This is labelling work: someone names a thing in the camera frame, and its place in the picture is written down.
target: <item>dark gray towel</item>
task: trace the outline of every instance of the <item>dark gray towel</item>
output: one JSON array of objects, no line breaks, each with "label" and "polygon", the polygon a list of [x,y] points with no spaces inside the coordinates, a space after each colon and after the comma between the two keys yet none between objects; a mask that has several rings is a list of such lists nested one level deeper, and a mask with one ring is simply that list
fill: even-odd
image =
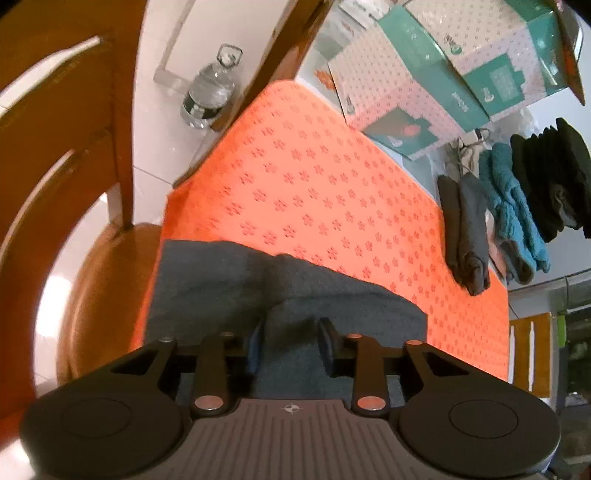
[{"label": "dark gray towel", "polygon": [[[378,285],[232,242],[167,241],[145,341],[173,336],[182,345],[199,343],[210,333],[244,332],[266,318],[252,396],[349,401],[352,380],[324,373],[316,342],[321,317],[343,334],[373,336],[384,346],[427,334],[423,311]],[[391,404],[402,405],[400,384],[388,380]]]},{"label": "dark gray towel", "polygon": [[445,222],[445,262],[452,271],[454,280],[459,284],[463,284],[460,260],[457,256],[462,215],[460,209],[460,187],[450,177],[439,175],[437,178],[437,189],[439,190],[443,221]]},{"label": "dark gray towel", "polygon": [[460,240],[457,255],[462,266],[463,284],[470,295],[478,295],[491,286],[488,273],[486,236],[486,193],[472,173],[460,179]]},{"label": "dark gray towel", "polygon": [[475,296],[491,286],[486,237],[486,194],[471,173],[460,184],[441,175],[437,178],[445,222],[446,263],[453,278]]}]

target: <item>flower pattern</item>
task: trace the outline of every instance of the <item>flower pattern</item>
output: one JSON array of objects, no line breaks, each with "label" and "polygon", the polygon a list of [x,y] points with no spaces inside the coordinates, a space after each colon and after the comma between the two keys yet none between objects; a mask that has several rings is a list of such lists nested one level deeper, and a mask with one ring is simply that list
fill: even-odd
[{"label": "flower pattern", "polygon": [[294,82],[267,86],[169,195],[162,239],[233,241],[379,284],[427,313],[429,343],[506,378],[506,288],[491,272],[468,295],[446,266],[437,203]]}]

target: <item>ribbed gray surface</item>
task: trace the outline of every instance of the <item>ribbed gray surface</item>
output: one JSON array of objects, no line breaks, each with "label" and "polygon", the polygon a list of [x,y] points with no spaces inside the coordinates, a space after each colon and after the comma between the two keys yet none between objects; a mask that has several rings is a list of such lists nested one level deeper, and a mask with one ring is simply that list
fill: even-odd
[{"label": "ribbed gray surface", "polygon": [[[297,405],[290,413],[289,405]],[[340,400],[242,400],[195,423],[183,445],[136,480],[451,479],[410,455],[382,420]],[[543,478],[533,476],[531,479]]]}]

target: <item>chair seat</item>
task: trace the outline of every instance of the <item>chair seat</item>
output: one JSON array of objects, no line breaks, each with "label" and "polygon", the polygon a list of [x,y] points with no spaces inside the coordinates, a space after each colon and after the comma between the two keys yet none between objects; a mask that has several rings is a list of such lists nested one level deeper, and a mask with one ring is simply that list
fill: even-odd
[{"label": "chair seat", "polygon": [[57,379],[64,384],[129,351],[135,322],[160,241],[158,225],[141,223],[101,233],[82,265],[57,347]]}]

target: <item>wooden chair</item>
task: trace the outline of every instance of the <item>wooden chair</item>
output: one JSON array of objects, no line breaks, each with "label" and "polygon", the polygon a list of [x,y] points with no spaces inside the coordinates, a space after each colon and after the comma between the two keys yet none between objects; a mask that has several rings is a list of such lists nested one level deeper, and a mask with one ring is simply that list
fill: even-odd
[{"label": "wooden chair", "polygon": [[73,286],[59,381],[129,348],[160,228],[132,224],[132,94],[145,0],[21,0],[0,11],[0,90],[49,54],[98,36],[0,118],[0,447],[35,398],[33,339],[45,281],[88,208],[110,225]]}]

